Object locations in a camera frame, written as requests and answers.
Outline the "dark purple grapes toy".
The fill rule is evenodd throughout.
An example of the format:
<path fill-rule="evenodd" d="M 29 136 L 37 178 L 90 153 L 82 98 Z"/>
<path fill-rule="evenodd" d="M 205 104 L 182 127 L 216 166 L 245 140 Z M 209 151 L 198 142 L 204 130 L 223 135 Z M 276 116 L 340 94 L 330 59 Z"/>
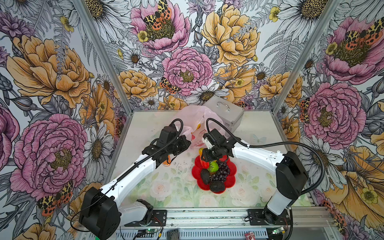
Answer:
<path fill-rule="evenodd" d="M 218 164 L 218 171 L 211 175 L 211 180 L 225 182 L 230 174 L 230 168 L 227 163 Z"/>

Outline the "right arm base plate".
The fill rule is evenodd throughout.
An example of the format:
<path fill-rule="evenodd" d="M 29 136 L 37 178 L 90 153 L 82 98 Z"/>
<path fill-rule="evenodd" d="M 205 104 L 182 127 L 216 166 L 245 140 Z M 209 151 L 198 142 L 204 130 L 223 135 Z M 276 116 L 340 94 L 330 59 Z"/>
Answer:
<path fill-rule="evenodd" d="M 283 210 L 280 215 L 266 212 L 266 209 L 248 209 L 244 218 L 251 226 L 288 226 L 291 223 L 290 215 L 287 210 Z"/>

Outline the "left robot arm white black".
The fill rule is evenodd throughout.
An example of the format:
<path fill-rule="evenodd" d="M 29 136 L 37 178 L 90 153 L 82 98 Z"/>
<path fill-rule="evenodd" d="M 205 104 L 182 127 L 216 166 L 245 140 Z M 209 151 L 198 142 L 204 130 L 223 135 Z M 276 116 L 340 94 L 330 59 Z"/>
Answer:
<path fill-rule="evenodd" d="M 125 207 L 122 203 L 141 180 L 169 161 L 170 155 L 176 157 L 189 148 L 191 142 L 182 134 L 183 127 L 181 119 L 172 121 L 126 171 L 100 189 L 92 187 L 86 191 L 79 223 L 88 232 L 107 240 L 124 225 L 150 222 L 151 204 L 141 199 Z"/>

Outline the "green lime toy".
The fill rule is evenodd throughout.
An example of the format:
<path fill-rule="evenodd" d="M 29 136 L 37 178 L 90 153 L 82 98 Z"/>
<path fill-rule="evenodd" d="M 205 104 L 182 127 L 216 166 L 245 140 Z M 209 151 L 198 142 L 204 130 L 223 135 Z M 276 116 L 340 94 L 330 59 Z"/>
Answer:
<path fill-rule="evenodd" d="M 219 165 L 217 162 L 210 162 L 208 171 L 210 173 L 216 173 L 219 170 Z"/>

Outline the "pink plastic bag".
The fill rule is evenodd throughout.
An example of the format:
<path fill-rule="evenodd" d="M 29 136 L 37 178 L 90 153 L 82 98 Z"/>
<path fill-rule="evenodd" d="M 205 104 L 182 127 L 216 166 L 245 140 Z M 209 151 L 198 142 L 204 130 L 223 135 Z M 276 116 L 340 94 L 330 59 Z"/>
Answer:
<path fill-rule="evenodd" d="M 173 119 L 181 119 L 183 121 L 184 126 L 181 135 L 186 136 L 187 140 L 191 141 L 192 133 L 198 129 L 198 125 L 200 125 L 201 128 L 204 128 L 208 118 L 213 118 L 223 124 L 222 119 L 205 106 L 191 105 L 184 107 L 174 115 Z"/>

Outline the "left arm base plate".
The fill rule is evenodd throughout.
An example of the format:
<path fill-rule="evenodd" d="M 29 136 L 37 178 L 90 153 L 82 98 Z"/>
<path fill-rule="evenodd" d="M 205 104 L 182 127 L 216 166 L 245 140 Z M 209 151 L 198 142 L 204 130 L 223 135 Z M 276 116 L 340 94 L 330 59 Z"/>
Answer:
<path fill-rule="evenodd" d="M 167 223 L 167 210 L 153 210 L 152 216 L 145 217 L 144 220 L 139 222 L 131 222 L 125 225 L 125 227 L 165 227 Z"/>

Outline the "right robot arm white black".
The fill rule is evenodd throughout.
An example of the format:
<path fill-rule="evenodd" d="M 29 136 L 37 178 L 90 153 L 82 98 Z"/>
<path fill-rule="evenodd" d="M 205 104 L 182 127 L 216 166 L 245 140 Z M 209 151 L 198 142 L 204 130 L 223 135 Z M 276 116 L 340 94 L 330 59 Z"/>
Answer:
<path fill-rule="evenodd" d="M 203 142 L 207 146 L 202 152 L 204 162 L 212 162 L 227 156 L 242 159 L 267 171 L 275 172 L 277 190 L 258 216 L 266 224 L 276 224 L 283 216 L 284 210 L 291 207 L 304 193 L 303 188 L 309 176 L 295 153 L 288 151 L 282 154 L 279 151 L 267 151 L 251 146 L 237 137 L 226 138 L 216 129 L 205 133 Z"/>

